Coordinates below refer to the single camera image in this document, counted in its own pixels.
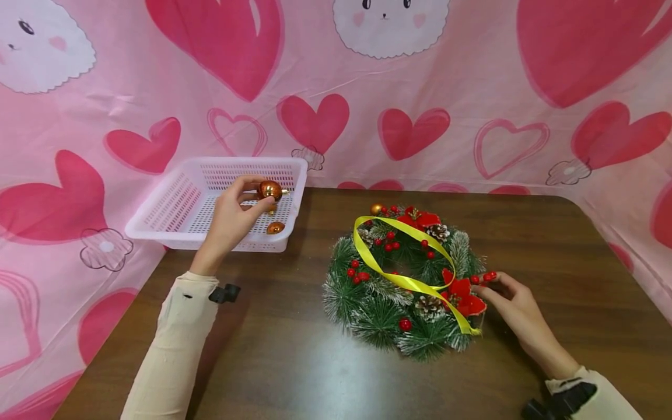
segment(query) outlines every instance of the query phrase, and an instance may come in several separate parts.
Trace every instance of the white plastic basket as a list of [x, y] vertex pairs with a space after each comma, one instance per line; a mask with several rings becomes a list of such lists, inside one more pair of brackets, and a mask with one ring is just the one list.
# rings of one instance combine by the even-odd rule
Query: white plastic basket
[[[172, 249], [198, 249], [210, 228], [217, 197], [240, 175], [259, 174], [278, 182], [282, 196], [273, 216], [264, 214], [233, 251], [282, 252], [294, 230], [308, 163], [293, 157], [200, 157], [172, 170], [126, 225], [126, 235], [150, 239]], [[268, 235], [270, 222], [285, 229]]]

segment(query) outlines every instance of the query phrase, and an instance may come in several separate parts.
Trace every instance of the cream sleeve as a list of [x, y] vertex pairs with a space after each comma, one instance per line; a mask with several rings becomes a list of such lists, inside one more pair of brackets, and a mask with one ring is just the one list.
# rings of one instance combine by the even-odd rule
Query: cream sleeve
[[546, 387], [551, 394], [562, 392], [576, 385], [577, 382], [588, 382], [597, 387], [597, 392], [585, 403], [578, 413], [572, 416], [573, 420], [641, 420], [642, 417], [632, 408], [632, 405], [614, 388], [604, 376], [581, 369], [568, 380], [547, 380]]
[[217, 315], [208, 297], [214, 277], [186, 272], [163, 302], [157, 334], [140, 365], [122, 420], [182, 420], [192, 396], [203, 344]]

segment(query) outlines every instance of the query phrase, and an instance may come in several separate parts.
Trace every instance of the brown table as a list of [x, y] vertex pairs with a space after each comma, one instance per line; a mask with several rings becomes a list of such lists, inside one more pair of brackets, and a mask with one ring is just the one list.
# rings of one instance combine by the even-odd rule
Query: brown table
[[[196, 419], [517, 419], [529, 398], [542, 397], [541, 375], [493, 310], [466, 353], [430, 364], [376, 351], [327, 320], [321, 286], [331, 245], [372, 202], [426, 208], [467, 231], [489, 268], [533, 290], [580, 363], [607, 376], [645, 419], [670, 418], [672, 330], [574, 204], [306, 190], [285, 253], [235, 253], [220, 269], [222, 283], [243, 291], [222, 306], [208, 339]], [[166, 254], [56, 419], [118, 419], [161, 303], [193, 254]]]

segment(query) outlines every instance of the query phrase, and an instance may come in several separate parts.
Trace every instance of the white bunny face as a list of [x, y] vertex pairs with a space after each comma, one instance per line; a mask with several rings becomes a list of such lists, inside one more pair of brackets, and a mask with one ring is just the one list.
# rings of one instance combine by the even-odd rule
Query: white bunny face
[[51, 0], [0, 0], [0, 83], [44, 93], [91, 70], [95, 51], [68, 12]]
[[374, 58], [412, 55], [444, 32], [450, 0], [335, 0], [334, 22], [343, 43]]

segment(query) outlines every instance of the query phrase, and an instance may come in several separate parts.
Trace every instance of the gold ornament ball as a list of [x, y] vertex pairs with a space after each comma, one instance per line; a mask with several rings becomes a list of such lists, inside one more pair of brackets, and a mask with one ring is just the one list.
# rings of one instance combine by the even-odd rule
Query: gold ornament ball
[[382, 209], [382, 204], [373, 204], [371, 206], [371, 216], [377, 216], [380, 214], [380, 209]]
[[285, 229], [285, 224], [283, 222], [271, 222], [266, 228], [266, 233], [269, 235], [275, 235], [280, 233]]
[[275, 181], [262, 181], [257, 188], [257, 198], [263, 200], [266, 197], [273, 197], [276, 203], [282, 198], [282, 187]]

